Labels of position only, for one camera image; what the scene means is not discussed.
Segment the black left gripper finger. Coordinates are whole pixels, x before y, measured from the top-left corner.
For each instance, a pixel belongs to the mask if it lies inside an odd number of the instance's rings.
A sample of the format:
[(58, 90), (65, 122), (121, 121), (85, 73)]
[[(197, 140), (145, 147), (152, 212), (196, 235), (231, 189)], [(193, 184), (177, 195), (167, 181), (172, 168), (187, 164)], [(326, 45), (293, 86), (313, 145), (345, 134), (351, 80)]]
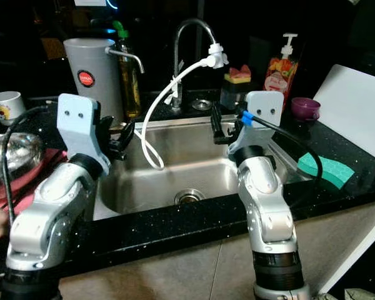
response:
[(125, 154), (131, 140), (135, 136), (135, 122), (129, 122), (120, 132), (120, 154)]

